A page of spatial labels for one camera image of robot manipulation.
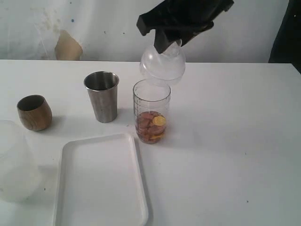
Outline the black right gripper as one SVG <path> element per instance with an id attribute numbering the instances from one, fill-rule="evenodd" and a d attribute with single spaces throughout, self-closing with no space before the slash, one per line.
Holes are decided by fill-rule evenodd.
<path id="1" fill-rule="evenodd" d="M 182 45 L 210 30 L 214 20 L 234 5 L 232 0 L 165 0 L 138 17 L 142 36 L 155 31 L 159 54 L 179 54 Z"/>

